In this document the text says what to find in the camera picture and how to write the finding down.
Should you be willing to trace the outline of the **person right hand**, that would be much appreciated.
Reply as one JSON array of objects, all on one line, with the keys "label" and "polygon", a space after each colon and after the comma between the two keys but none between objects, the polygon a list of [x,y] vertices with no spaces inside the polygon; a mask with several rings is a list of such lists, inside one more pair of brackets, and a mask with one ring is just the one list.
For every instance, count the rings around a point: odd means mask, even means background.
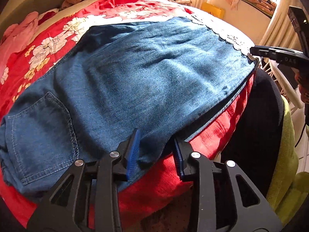
[{"label": "person right hand", "polygon": [[301,101],[305,104],[305,123],[308,126],[308,102],[309,102],[309,83],[308,83],[308,73],[297,71],[295,74],[295,80],[297,81],[297,84],[299,85],[299,91],[301,94]]}]

